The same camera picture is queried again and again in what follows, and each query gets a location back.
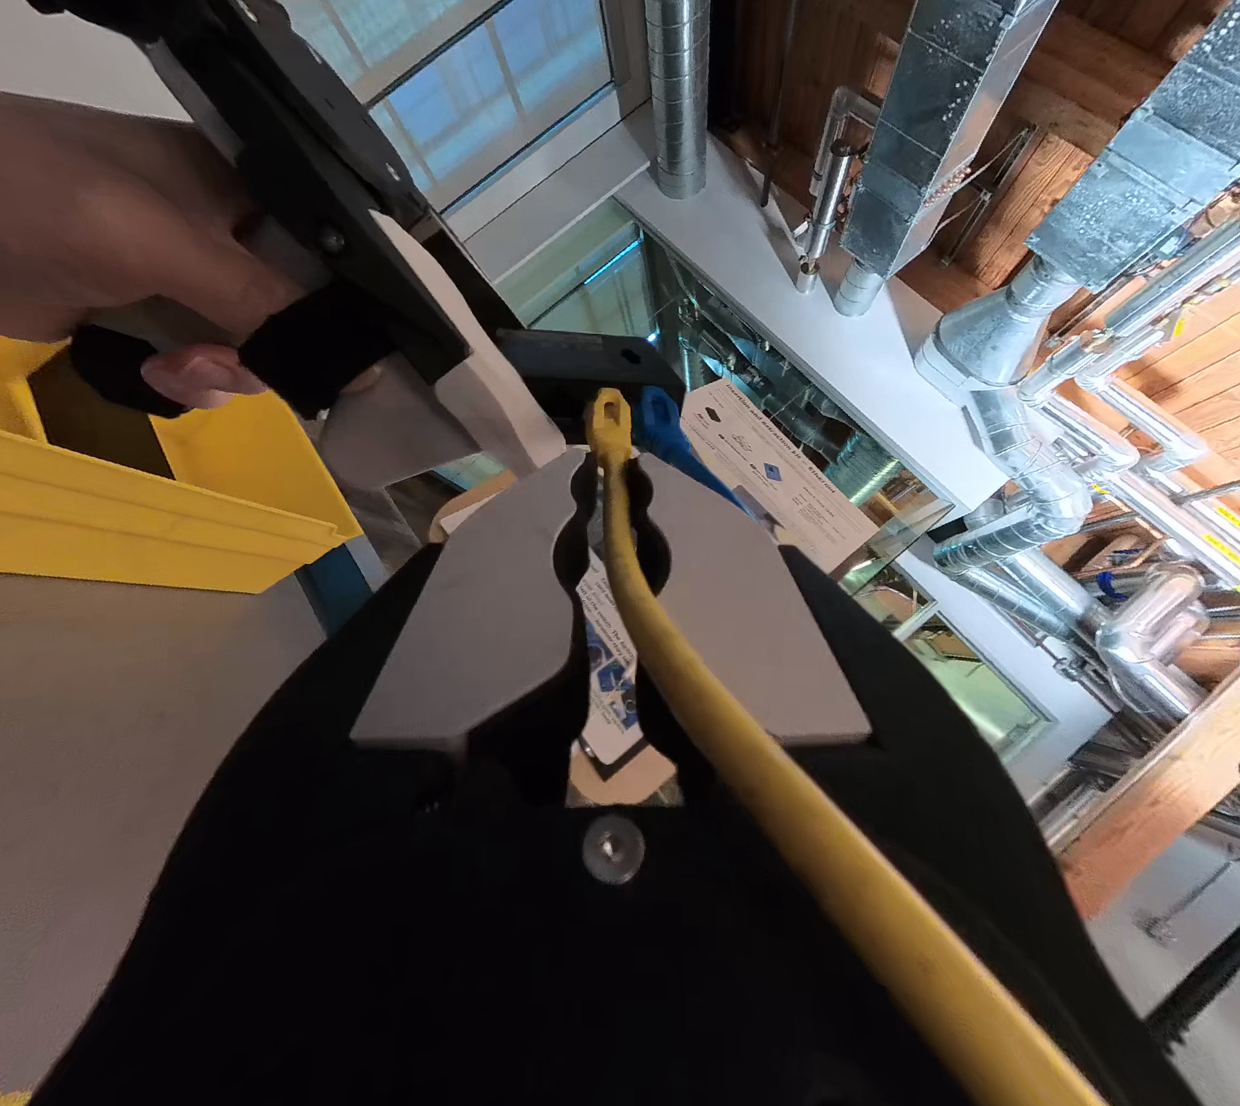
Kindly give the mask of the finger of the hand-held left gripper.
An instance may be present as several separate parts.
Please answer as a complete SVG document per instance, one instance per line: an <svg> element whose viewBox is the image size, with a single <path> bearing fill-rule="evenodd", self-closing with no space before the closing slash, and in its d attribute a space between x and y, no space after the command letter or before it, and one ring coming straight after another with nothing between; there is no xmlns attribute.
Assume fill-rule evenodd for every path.
<svg viewBox="0 0 1240 1106"><path fill-rule="evenodd" d="M516 474L535 474L564 455L564 434L489 336L443 265L389 215L372 211L371 217L464 343L464 359L432 383L437 401L478 450L495 455Z"/></svg>

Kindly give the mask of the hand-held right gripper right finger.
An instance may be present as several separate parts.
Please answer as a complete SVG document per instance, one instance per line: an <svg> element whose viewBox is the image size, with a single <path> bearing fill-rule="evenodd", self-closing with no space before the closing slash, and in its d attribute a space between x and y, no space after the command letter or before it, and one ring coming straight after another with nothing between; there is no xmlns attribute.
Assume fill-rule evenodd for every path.
<svg viewBox="0 0 1240 1106"><path fill-rule="evenodd" d="M787 747L865 742L871 724L773 536L664 461L636 465L669 565L658 600L748 712Z"/></svg>

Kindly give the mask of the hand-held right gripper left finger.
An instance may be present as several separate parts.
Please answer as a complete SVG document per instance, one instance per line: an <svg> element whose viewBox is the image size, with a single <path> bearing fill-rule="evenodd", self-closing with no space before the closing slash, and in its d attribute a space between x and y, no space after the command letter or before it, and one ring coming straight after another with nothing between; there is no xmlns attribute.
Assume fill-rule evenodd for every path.
<svg viewBox="0 0 1240 1106"><path fill-rule="evenodd" d="M591 516L592 463L571 447L458 525L352 741L451 750L557 676L582 633Z"/></svg>

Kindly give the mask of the black ethernet switch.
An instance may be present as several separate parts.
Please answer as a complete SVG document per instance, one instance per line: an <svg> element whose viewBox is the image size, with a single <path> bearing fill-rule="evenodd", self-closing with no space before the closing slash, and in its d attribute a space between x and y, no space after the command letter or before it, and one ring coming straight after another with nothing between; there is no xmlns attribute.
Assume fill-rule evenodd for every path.
<svg viewBox="0 0 1240 1106"><path fill-rule="evenodd" d="M587 411L604 388L622 392L633 410L648 386L684 407L685 383L646 339L502 328L495 344L570 446L586 446Z"/></svg>

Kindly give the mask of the yellow plastic bin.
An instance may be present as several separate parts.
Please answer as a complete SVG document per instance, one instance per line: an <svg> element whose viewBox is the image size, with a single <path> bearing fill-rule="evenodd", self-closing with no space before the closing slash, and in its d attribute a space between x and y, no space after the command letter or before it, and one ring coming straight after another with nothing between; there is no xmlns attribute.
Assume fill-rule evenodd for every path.
<svg viewBox="0 0 1240 1106"><path fill-rule="evenodd" d="M3 339L3 573L256 595L363 535L272 393L149 417L70 375L64 344Z"/></svg>

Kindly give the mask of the person's left hand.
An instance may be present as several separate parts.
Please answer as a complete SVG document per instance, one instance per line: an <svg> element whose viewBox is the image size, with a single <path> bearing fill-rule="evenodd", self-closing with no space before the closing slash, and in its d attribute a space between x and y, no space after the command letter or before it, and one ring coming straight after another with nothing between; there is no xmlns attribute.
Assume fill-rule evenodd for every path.
<svg viewBox="0 0 1240 1106"><path fill-rule="evenodd" d="M238 344L303 290L247 247L257 221L237 171L192 124L2 96L7 339L62 343L102 310L162 297L225 339L153 355L148 385L190 410L261 394Z"/></svg>

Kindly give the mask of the printed instruction poster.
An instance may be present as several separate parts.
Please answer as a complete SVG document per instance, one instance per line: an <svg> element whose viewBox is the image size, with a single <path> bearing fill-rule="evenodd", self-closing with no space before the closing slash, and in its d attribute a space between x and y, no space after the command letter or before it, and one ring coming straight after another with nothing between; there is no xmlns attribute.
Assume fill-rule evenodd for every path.
<svg viewBox="0 0 1240 1106"><path fill-rule="evenodd" d="M637 467L642 455L659 459L719 494L766 530L796 587L787 556L803 556L823 574L857 570L871 557L884 570L912 545L917 525L927 526L936 517L938 505L929 503L923 512L914 509L903 520L892 518L881 526L729 381L698 388L688 401L689 411L682 415L668 393L649 386L642 390L638 407L632 408L618 390L609 389L600 394L592 411L601 420L604 438L622 441L628 459L626 469L636 472L629 486L633 538L658 602L668 579L671 553L646 516L653 487Z"/></svg>

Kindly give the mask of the large glass window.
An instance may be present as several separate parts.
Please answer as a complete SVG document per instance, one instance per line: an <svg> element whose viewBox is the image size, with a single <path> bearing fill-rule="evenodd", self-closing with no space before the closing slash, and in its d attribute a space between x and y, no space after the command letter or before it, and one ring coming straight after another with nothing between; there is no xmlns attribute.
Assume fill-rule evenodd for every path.
<svg viewBox="0 0 1240 1106"><path fill-rule="evenodd" d="M600 0L287 0L446 211L613 84Z"/></svg>

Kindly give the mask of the silver ventilation ducts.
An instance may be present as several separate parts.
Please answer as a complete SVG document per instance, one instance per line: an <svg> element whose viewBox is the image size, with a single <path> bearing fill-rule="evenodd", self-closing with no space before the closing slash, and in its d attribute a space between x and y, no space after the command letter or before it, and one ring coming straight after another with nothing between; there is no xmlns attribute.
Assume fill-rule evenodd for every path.
<svg viewBox="0 0 1240 1106"><path fill-rule="evenodd" d="M836 255L846 262L837 282L812 295L805 308L793 284L796 240L759 207L751 175L721 168L710 191L667 200L669 211L719 212L712 230L720 261L707 269L716 288L760 323L764 314L799 313L826 321L826 332L862 346L863 318L889 281L930 243L947 209L954 181L965 173L985 133L1016 85L1061 0L914 0L901 53L881 106L861 98L871 140L849 202ZM1075 428L1047 410L1058 401L1025 401L1026 361L1049 315L1076 290L1101 290L1155 252L1238 181L1238 107L1225 56L1238 38L1209 29L1142 102L1084 184L1031 235L1031 259L1007 288L943 318L919 344L912 389L897 398L930 401L960 424L967 456L985 459L998 483L1020 487L1016 504L963 536L942 543L939 573L972 589L1016 592L1017 615L1049 607L1048 633L1080 635L1091 649L1123 631L1125 615L1101 602L1063 573L1035 573L1026 585L1013 571L1034 567L1052 540L1072 535L1091 505L1089 486L1133 485L1150 491L1144 469L1103 467L1110 445L1093 451L1089 474L1065 455Z"/></svg>

